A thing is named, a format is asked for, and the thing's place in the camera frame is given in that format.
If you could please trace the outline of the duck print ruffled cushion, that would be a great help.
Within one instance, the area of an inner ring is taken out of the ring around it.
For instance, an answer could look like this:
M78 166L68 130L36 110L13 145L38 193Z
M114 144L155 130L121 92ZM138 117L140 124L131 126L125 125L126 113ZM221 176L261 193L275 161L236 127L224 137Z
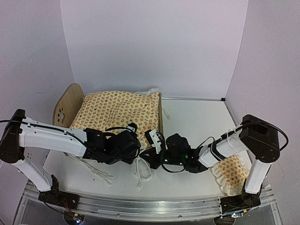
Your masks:
M115 90L87 94L70 128L105 132L130 123L137 125L136 133L142 146L150 148L144 133L159 128L159 92L143 95Z

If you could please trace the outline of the wooden pet bed frame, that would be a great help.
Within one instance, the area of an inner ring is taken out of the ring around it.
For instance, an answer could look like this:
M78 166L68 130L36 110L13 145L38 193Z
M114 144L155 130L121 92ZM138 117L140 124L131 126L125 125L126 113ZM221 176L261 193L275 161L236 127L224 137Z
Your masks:
M153 92L159 92L157 89L151 89L147 92L136 92L138 94L148 95ZM162 103L161 103L161 92L159 92L159 128L158 132L163 132L163 118L162 118ZM75 119L78 111L80 110L84 97L83 90L81 86L77 83L71 84L63 95L58 100L54 111L52 123L59 127L70 128L73 120ZM118 134L122 131L123 127L113 127L112 133Z

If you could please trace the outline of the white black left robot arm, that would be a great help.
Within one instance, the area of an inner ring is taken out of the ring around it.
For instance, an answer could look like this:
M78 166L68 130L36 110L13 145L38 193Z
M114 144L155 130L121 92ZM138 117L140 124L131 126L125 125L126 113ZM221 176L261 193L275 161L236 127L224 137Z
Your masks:
M35 165L28 147L55 150L75 158L91 159L108 165L122 161L133 163L140 153L141 144L136 134L136 124L123 127L114 134L85 128L71 129L48 125L25 116L18 109L9 120L2 120L5 129L0 139L0 158L14 165L39 190L39 200L53 205L76 203L79 196L59 189L58 179Z

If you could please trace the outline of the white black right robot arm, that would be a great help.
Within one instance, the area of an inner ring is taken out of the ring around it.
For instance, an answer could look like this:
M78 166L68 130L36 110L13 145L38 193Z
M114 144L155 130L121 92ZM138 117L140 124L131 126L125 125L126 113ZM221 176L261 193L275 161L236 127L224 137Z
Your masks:
M218 139L209 137L211 143L203 142L195 149L179 134L164 138L156 130L149 130L145 136L151 148L140 157L151 169L174 165L195 174L212 170L229 186L241 186L238 194L221 199L220 205L227 211L260 205L263 181L289 143L283 130L250 114L238 127Z

